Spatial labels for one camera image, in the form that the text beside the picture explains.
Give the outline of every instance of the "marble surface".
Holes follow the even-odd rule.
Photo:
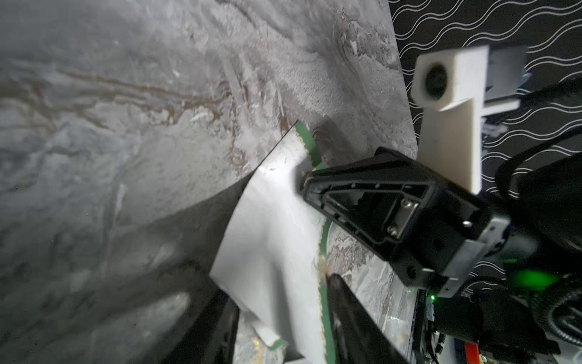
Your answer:
[[[163,358],[295,119],[329,165],[416,155],[387,2],[3,0],[0,33],[0,362]]]

